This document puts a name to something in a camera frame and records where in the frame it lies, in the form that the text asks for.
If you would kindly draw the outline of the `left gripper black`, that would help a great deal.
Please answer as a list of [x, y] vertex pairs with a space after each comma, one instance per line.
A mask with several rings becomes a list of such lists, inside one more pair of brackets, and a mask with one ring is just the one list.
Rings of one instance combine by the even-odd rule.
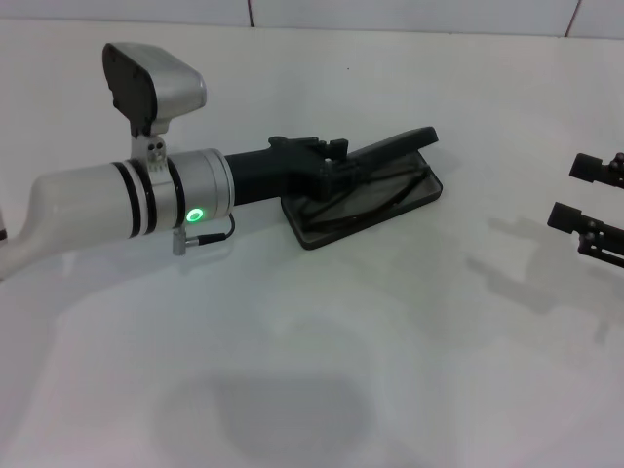
[[360, 183], [360, 164], [345, 160], [347, 139], [273, 136], [268, 143], [266, 149], [225, 157], [236, 206], [286, 196], [329, 200]]

